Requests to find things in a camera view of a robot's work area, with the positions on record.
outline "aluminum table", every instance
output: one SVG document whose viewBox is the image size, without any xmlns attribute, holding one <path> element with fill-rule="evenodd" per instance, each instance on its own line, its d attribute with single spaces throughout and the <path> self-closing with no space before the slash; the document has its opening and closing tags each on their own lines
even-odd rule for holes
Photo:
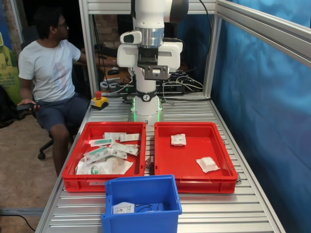
<svg viewBox="0 0 311 233">
<path fill-rule="evenodd" d="M 204 95 L 192 93 L 178 98 L 203 99 Z M 130 108 L 122 99 L 109 99 L 109 106 L 102 111 L 89 108 L 68 158 L 87 122 L 127 121 Z M 214 122 L 242 180 L 233 194 L 180 194 L 183 214 L 179 216 L 178 233 L 284 233 L 213 101 L 175 101 L 174 106 L 163 104 L 163 111 L 165 121 Z M 146 160 L 153 161 L 153 127 L 147 127 L 146 136 Z M 145 175 L 153 175 L 153 171 L 146 170 Z M 66 192 L 59 177 L 36 233 L 102 233 L 100 215 L 104 212 L 104 193 Z"/>
</svg>

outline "hand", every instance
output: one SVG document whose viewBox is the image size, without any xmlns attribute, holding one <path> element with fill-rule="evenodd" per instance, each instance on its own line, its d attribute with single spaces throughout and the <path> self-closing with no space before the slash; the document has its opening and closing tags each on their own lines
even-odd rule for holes
<svg viewBox="0 0 311 233">
<path fill-rule="evenodd" d="M 34 101 L 32 101 L 32 100 L 29 100 L 29 99 L 24 99 L 24 100 L 22 100 L 19 104 L 17 104 L 17 105 L 21 105 L 21 104 L 27 104 L 27 103 L 33 103 L 33 104 L 36 104 Z M 40 109 L 40 105 L 35 105 L 34 106 L 34 112 L 37 110 L 37 109 Z"/>
</svg>

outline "knee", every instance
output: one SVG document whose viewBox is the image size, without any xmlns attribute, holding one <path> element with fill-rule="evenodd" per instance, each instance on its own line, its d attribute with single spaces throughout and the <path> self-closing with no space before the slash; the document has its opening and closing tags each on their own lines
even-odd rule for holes
<svg viewBox="0 0 311 233">
<path fill-rule="evenodd" d="M 69 132 L 65 126 L 53 126 L 50 130 L 50 133 L 54 140 L 68 142 L 69 141 Z"/>
</svg>

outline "glasses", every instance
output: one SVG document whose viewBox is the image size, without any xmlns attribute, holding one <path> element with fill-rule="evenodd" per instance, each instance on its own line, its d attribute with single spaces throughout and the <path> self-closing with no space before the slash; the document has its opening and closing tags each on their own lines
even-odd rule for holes
<svg viewBox="0 0 311 233">
<path fill-rule="evenodd" d="M 67 22 L 65 21 L 63 24 L 58 24 L 59 26 L 63 26 L 63 27 L 65 27 L 65 28 L 67 28 L 67 26 L 68 26 L 68 24 L 67 24 Z"/>
</svg>

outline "red button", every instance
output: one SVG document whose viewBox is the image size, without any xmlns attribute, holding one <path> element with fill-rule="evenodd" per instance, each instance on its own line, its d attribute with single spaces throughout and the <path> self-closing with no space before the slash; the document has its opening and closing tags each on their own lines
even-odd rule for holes
<svg viewBox="0 0 311 233">
<path fill-rule="evenodd" d="M 102 98 L 102 93 L 100 91 L 95 92 L 95 98 L 100 100 Z"/>
</svg>

